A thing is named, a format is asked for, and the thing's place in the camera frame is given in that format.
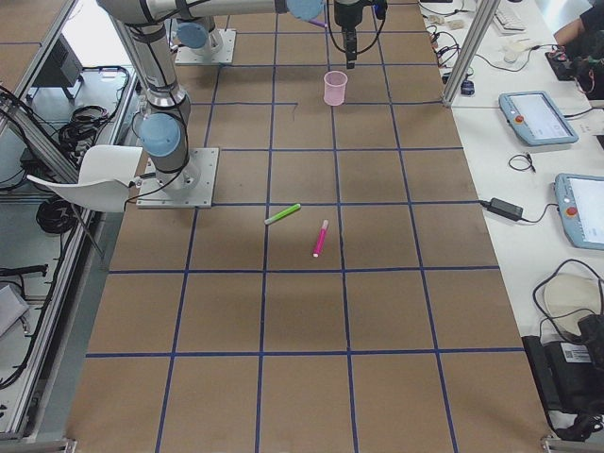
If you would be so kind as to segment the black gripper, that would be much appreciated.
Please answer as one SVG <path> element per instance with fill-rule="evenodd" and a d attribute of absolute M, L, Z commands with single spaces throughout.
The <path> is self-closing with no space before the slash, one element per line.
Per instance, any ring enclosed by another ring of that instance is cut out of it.
<path fill-rule="evenodd" d="M 386 18 L 388 3 L 382 0 L 335 1 L 334 16 L 336 25 L 342 28 L 343 49 L 346 68 L 355 68 L 358 54 L 356 26 L 362 22 L 365 8 L 371 7 L 376 17 L 383 21 Z"/>

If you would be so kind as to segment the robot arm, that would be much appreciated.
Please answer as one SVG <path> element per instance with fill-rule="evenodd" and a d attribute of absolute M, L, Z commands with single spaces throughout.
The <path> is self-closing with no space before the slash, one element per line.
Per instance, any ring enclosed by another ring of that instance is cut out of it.
<path fill-rule="evenodd" d="M 363 11 L 372 8 L 380 21 L 386 19 L 385 1 L 100 1 L 110 18 L 125 29 L 131 47 L 128 55 L 139 63 L 139 76 L 146 83 L 149 116 L 143 119 L 140 140 L 155 165 L 156 180 L 169 193 L 185 191 L 199 179 L 200 170 L 192 163 L 187 124 L 191 101 L 179 85 L 169 45 L 165 21 L 178 19 L 185 30 L 179 40 L 191 49 L 210 51 L 216 15 L 289 13 L 309 21 L 322 11 L 333 12 L 342 30 L 346 67 L 357 60 L 356 27 Z"/>

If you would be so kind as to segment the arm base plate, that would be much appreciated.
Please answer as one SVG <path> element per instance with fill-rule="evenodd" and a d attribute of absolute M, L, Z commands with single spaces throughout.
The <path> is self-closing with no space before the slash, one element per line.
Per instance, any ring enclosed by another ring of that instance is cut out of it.
<path fill-rule="evenodd" d="M 176 65 L 225 65 L 234 56 L 236 30 L 215 28 L 208 32 L 196 24 L 182 24 L 176 36 L 180 46 L 176 53 Z"/>
<path fill-rule="evenodd" d="M 188 209 L 211 207 L 219 149 L 192 148 L 189 163 L 174 182 L 158 173 L 142 182 L 142 195 L 135 199 L 141 209 Z"/>

